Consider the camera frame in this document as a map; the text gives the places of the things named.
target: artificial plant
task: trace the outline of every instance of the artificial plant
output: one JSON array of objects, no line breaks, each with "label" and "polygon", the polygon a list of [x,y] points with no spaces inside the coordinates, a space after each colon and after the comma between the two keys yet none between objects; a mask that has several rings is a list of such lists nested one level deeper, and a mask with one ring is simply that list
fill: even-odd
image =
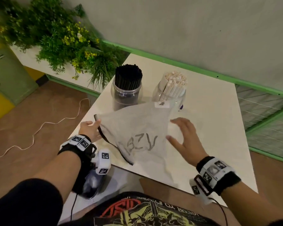
[{"label": "artificial plant", "polygon": [[37,60],[47,60],[56,72],[65,64],[75,67],[74,79],[80,73],[92,74],[90,83],[104,87],[113,77],[124,52],[108,46],[93,30],[87,30],[77,18],[85,16],[81,5],[73,10],[62,7],[61,0],[31,0],[21,6],[13,0],[0,0],[1,37],[25,52],[32,46],[41,48]]}]

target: hand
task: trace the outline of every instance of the hand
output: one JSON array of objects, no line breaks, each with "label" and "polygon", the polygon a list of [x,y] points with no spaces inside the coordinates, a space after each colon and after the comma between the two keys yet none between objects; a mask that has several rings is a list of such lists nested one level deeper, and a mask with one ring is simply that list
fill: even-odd
[{"label": "hand", "polygon": [[98,132],[97,128],[101,124],[101,120],[98,119],[96,122],[94,122],[93,125],[92,121],[84,121],[81,123],[80,129],[79,129],[79,135],[83,134],[90,138],[91,142],[94,143],[97,140],[100,140],[102,137],[100,133]]},{"label": "hand", "polygon": [[196,167],[208,154],[202,147],[194,125],[188,119],[181,117],[171,120],[171,122],[179,126],[183,134],[183,144],[171,136],[166,136],[167,140],[189,164]]}]

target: clear plastic jar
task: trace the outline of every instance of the clear plastic jar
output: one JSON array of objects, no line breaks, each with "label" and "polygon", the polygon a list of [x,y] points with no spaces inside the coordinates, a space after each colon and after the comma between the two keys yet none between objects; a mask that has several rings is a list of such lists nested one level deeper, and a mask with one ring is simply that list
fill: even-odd
[{"label": "clear plastic jar", "polygon": [[164,102],[164,101],[170,101],[170,100],[175,100],[175,107],[179,110],[181,108],[181,106],[183,105],[183,101],[186,98],[186,90],[183,93],[183,95],[181,97],[170,97],[166,94],[164,94],[160,89],[159,89],[159,84],[157,85],[157,87],[155,88],[155,90],[153,91],[153,95],[152,95],[152,101],[153,102]]},{"label": "clear plastic jar", "polygon": [[113,98],[113,110],[119,110],[130,105],[137,105],[139,98],[142,97],[142,84],[134,90],[122,90],[118,88],[113,79],[111,85],[111,96]]}]

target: forearm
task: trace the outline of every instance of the forearm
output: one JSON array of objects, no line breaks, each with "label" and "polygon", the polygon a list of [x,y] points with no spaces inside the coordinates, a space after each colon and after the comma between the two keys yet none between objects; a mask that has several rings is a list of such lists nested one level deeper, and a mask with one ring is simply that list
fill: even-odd
[{"label": "forearm", "polygon": [[283,212],[239,182],[226,188],[221,197],[242,226],[267,226],[283,219]]},{"label": "forearm", "polygon": [[80,158],[74,152],[65,151],[57,155],[33,178],[40,178],[53,184],[59,190],[65,203],[77,179],[80,167]]}]

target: red logo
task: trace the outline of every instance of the red logo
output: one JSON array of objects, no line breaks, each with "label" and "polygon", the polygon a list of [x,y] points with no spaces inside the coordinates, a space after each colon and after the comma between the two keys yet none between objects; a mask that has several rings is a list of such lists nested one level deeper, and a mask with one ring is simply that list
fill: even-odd
[{"label": "red logo", "polygon": [[141,204],[141,202],[137,199],[122,199],[110,205],[100,217],[113,217],[125,210],[132,209],[139,204]]}]

